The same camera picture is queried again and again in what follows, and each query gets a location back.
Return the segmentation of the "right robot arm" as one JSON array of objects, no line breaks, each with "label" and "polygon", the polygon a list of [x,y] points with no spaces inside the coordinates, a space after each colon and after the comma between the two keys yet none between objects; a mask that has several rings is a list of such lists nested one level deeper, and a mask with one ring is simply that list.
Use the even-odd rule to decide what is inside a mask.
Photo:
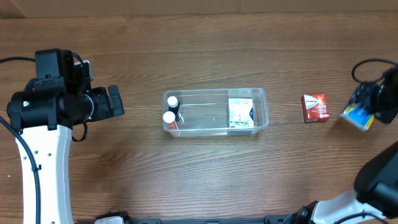
[{"label": "right robot arm", "polygon": [[[373,119],[389,124],[397,115],[397,64],[373,82],[360,82],[342,117],[365,127]],[[360,223],[397,218],[397,144],[367,162],[354,187],[327,201],[314,201],[284,223]]]}]

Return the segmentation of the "red medicine box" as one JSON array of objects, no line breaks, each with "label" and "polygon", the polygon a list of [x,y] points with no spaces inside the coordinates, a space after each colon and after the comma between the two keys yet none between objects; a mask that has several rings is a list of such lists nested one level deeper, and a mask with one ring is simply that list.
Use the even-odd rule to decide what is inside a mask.
[{"label": "red medicine box", "polygon": [[305,123],[326,122],[330,118],[325,94],[304,94],[301,103]]}]

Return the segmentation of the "blue yellow VapoDrops box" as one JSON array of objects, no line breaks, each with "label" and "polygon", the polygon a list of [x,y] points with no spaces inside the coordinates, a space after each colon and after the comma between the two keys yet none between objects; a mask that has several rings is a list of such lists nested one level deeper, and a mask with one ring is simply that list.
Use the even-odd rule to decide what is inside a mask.
[{"label": "blue yellow VapoDrops box", "polygon": [[349,102],[340,113],[340,118],[343,118],[362,131],[367,131],[374,121],[374,115],[361,103],[356,103],[355,97],[356,94],[353,93]]}]

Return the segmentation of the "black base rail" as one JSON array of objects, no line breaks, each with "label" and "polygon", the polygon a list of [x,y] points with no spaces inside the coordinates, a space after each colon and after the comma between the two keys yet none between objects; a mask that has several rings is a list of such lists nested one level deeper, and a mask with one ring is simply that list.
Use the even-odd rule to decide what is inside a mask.
[{"label": "black base rail", "polygon": [[161,220],[159,218],[133,218],[128,212],[109,212],[98,216],[94,224],[278,224],[293,223],[296,213],[290,215],[266,215],[264,218],[214,218],[214,219],[184,219]]}]

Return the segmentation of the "clear plastic container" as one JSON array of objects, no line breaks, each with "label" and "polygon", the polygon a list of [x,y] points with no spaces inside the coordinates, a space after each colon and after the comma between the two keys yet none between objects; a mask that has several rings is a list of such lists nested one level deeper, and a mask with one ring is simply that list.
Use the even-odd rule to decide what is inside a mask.
[{"label": "clear plastic container", "polygon": [[[168,111],[167,98],[176,96],[182,107],[178,129],[163,129],[173,137],[231,136],[256,134],[269,124],[266,92],[262,88],[227,88],[212,90],[169,90],[162,99],[162,112]],[[228,101],[249,98],[253,102],[254,127],[230,128]]]}]

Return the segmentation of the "orange bottle white cap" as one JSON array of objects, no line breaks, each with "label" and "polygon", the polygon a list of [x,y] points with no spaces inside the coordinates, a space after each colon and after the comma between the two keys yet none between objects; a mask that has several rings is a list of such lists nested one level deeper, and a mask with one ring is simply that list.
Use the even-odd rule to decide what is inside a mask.
[{"label": "orange bottle white cap", "polygon": [[169,129],[178,129],[177,122],[175,120],[175,114],[172,111],[166,111],[163,114],[162,119]]}]

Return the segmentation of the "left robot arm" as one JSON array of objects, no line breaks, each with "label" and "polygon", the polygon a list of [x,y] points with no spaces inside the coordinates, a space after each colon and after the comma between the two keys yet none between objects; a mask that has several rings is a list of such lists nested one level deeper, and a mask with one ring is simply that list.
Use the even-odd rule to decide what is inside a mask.
[{"label": "left robot arm", "polygon": [[116,85],[92,88],[93,68],[75,52],[40,50],[36,76],[7,104],[1,123],[21,157],[23,222],[73,223],[69,152],[73,127],[124,114]]}]

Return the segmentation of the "white blue medicine box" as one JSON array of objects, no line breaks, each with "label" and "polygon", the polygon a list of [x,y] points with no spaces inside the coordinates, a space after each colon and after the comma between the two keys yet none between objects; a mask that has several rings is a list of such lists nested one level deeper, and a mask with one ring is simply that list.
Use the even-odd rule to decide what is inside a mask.
[{"label": "white blue medicine box", "polygon": [[253,128],[253,102],[249,98],[230,98],[228,101],[229,127]]}]

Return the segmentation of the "black bottle white cap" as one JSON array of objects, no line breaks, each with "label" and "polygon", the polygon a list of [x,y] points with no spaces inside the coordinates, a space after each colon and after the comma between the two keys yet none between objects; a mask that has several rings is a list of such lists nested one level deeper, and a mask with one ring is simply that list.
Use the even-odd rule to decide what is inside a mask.
[{"label": "black bottle white cap", "polygon": [[181,102],[176,96],[170,96],[167,98],[168,111],[171,111],[175,115],[175,120],[180,121],[182,118],[182,107]]}]

